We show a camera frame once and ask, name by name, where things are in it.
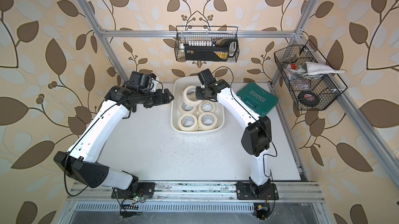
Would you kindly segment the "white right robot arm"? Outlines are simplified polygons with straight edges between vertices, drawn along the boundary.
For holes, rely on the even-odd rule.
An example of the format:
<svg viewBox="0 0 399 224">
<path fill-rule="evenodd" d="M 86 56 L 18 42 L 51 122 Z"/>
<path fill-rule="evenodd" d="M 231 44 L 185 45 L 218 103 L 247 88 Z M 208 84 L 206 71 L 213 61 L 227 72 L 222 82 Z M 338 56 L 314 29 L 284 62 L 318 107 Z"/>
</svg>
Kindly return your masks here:
<svg viewBox="0 0 399 224">
<path fill-rule="evenodd" d="M 269 154 L 268 150 L 272 142 L 270 119 L 267 116 L 261 117 L 245 105 L 223 79 L 213 79 L 211 83 L 197 86 L 195 98 L 216 101 L 235 117 L 243 128 L 242 147 L 253 157 L 250 183 L 258 188 L 269 184 L 271 175 L 267 174 L 266 156 Z"/>
</svg>

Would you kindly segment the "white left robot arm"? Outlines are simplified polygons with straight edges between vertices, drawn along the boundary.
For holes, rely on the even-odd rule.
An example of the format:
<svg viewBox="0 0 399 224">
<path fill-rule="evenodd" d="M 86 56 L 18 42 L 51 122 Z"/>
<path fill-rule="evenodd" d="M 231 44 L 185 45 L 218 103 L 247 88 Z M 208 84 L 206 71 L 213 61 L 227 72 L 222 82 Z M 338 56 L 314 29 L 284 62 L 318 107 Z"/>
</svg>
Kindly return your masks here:
<svg viewBox="0 0 399 224">
<path fill-rule="evenodd" d="M 145 108 L 169 104 L 174 97 L 168 89 L 136 92 L 114 86 L 105 96 L 105 101 L 92 122 L 68 151 L 57 152 L 54 162 L 62 169 L 64 178 L 72 178 L 87 187 L 98 186 L 128 189 L 133 175 L 119 172 L 98 163 L 98 158 L 113 129 L 137 104 Z"/>
</svg>

